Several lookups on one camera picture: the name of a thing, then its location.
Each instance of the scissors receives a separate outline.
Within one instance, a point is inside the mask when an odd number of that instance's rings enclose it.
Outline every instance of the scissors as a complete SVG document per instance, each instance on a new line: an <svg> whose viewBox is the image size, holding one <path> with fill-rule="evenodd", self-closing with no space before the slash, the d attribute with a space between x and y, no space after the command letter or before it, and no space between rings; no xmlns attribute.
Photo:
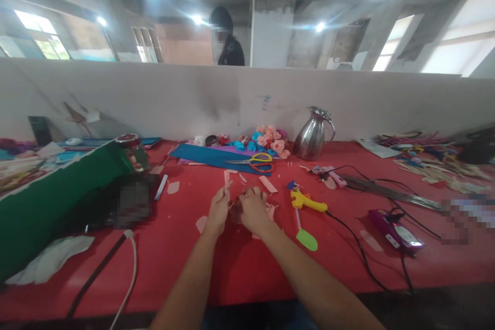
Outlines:
<svg viewBox="0 0 495 330"><path fill-rule="evenodd" d="M253 155L250 159L247 160L238 160L238 161L226 161L226 163L231 163L231 164L245 164L251 166L254 170L256 170L259 173L270 173L275 169L275 167L272 164L272 157L269 154L266 153L257 153ZM259 167L269 165L270 168L265 170L265 169L260 169Z"/></svg>

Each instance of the yellow scissors handle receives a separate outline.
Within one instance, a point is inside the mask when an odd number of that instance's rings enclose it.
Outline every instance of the yellow scissors handle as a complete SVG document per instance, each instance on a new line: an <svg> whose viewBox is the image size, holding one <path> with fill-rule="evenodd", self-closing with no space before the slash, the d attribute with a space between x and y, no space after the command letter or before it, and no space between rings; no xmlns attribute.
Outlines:
<svg viewBox="0 0 495 330"><path fill-rule="evenodd" d="M273 158L264 152L257 153L251 157L251 161L272 162Z"/></svg>

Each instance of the green spatula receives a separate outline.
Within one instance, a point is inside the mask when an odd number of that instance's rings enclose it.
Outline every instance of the green spatula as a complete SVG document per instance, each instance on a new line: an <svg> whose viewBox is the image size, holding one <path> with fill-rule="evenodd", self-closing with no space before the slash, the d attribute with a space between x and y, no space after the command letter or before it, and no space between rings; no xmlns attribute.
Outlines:
<svg viewBox="0 0 495 330"><path fill-rule="evenodd" d="M295 209L295 216L298 220L298 228L299 228L299 232L295 237L296 240L299 241L305 248L307 248L310 251L318 250L318 241L316 241L316 239L311 234L309 234L307 231L301 228L299 209L298 208L294 208L294 209Z"/></svg>

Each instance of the jar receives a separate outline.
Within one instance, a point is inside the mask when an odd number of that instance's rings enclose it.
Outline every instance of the jar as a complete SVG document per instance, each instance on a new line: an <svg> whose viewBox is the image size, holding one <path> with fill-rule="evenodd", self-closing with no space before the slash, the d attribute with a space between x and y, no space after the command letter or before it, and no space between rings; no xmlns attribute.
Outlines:
<svg viewBox="0 0 495 330"><path fill-rule="evenodd" d="M127 159L136 172L141 173L151 168L148 154L137 134L122 135L115 139L115 142L124 149Z"/></svg>

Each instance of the yellow glue gun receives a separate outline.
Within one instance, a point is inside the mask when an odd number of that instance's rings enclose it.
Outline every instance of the yellow glue gun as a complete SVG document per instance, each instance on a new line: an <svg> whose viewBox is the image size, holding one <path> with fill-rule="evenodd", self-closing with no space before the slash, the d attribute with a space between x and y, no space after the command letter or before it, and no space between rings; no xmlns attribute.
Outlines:
<svg viewBox="0 0 495 330"><path fill-rule="evenodd" d="M328 210L326 204L317 203L316 201L307 198L298 189L291 191L290 197L292 198L292 206L298 209L301 209L304 205L319 212L326 212Z"/></svg>

